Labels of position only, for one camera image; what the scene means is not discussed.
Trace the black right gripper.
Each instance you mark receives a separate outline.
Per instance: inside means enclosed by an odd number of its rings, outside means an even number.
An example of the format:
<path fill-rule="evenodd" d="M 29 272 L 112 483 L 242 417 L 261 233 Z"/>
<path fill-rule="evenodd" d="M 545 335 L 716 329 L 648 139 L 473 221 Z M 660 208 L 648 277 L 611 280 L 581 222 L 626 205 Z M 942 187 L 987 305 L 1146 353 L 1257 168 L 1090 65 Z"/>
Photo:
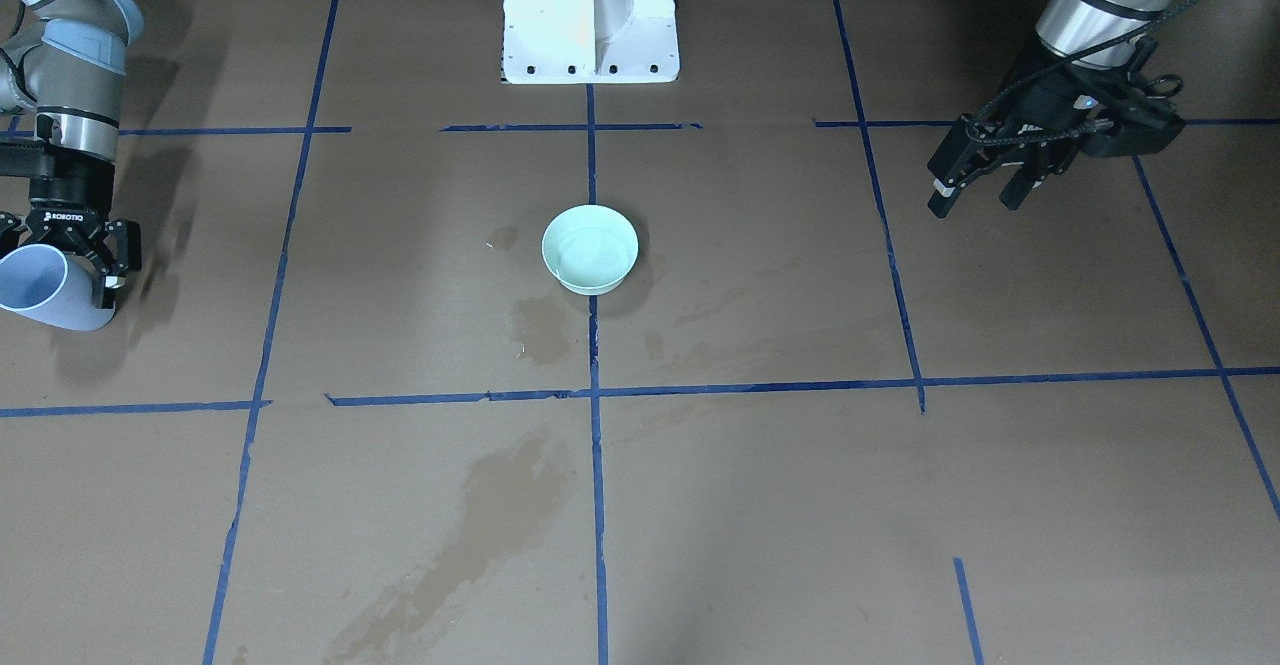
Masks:
<path fill-rule="evenodd" d="M 114 309 L 128 274 L 142 269 L 142 242 L 140 223 L 110 220 L 113 194 L 113 173 L 31 179 L 26 224 L 1 211 L 0 258 L 18 249 L 23 231 L 24 246 L 99 256 L 99 309 Z"/>

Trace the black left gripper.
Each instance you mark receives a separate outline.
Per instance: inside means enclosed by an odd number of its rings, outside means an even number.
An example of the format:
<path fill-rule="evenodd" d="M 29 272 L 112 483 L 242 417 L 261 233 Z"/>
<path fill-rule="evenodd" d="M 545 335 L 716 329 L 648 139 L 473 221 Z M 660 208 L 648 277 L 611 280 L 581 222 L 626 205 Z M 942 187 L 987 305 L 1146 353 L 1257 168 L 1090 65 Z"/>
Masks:
<path fill-rule="evenodd" d="M 997 168 L 997 151 L 1027 150 L 998 196 L 1005 208 L 1020 208 L 1047 178 L 1070 168 L 1082 139 L 1098 129 L 1093 119 L 1101 104 L 1094 86 L 1114 72 L 1133 77 L 1124 65 L 1096 69 L 1039 40 L 1029 41 L 986 106 L 986 145 L 970 137 L 973 115 L 960 115 L 928 160 L 934 178 L 931 214 L 947 217 L 960 192 Z"/>

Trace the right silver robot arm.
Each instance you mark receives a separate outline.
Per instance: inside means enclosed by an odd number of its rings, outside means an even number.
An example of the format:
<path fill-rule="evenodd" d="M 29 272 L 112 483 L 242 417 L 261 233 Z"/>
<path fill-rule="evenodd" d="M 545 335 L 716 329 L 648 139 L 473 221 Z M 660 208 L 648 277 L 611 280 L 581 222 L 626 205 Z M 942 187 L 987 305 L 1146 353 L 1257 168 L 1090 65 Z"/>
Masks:
<path fill-rule="evenodd" d="M 125 54 L 143 32 L 133 0 L 19 0 L 33 20 L 3 43 L 3 114 L 32 136 L 3 138 L 3 174 L 28 182 L 29 214 L 3 214 L 3 252 L 52 246 L 91 265 L 108 309 L 142 267 L 138 224 L 111 217 Z"/>

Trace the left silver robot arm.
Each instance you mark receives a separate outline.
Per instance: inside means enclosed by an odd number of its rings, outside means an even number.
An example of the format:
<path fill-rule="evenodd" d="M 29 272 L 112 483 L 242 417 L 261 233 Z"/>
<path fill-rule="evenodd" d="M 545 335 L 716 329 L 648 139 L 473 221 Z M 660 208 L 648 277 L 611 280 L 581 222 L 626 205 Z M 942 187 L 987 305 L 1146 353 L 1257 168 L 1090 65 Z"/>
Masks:
<path fill-rule="evenodd" d="M 997 95 L 963 114 L 931 156 L 929 208 L 946 217 L 970 183 L 1011 169 L 1000 194 L 1024 203 L 1078 155 L 1160 153 L 1185 121 L 1174 104 L 1183 82 L 1151 78 L 1153 31 L 1201 0 L 1050 0 Z"/>

